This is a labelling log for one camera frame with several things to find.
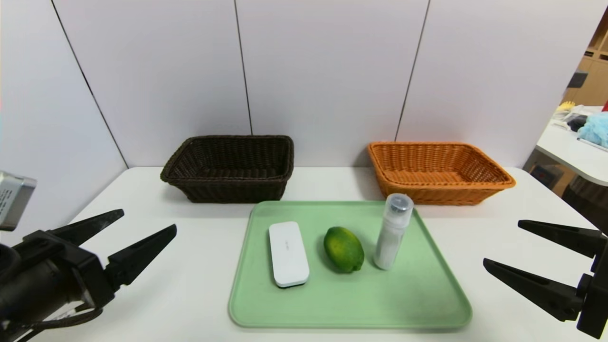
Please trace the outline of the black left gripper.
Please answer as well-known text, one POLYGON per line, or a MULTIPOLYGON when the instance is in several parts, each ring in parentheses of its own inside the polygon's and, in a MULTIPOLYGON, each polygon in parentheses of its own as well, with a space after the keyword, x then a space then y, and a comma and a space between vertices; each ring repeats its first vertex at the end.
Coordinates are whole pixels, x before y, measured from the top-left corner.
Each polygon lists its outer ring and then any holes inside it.
POLYGON ((1 280, 1 319, 41 321, 90 294, 104 306, 113 291, 130 285, 177 235, 166 227, 108 257, 103 270, 96 255, 79 246, 124 216, 115 209, 48 231, 36 231, 11 247, 8 276, 1 280))

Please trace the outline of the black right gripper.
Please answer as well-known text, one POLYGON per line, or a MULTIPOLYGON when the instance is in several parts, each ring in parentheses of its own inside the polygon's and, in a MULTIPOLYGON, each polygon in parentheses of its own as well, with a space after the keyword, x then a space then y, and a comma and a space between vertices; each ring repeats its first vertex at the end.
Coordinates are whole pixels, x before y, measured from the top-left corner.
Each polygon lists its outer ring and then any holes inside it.
POLYGON ((600 339, 608 318, 608 239, 599 230, 521 219, 518 227, 593 259, 591 272, 578 286, 552 281, 527 271, 484 258, 488 273, 559 321, 575 321, 576 327, 600 339))

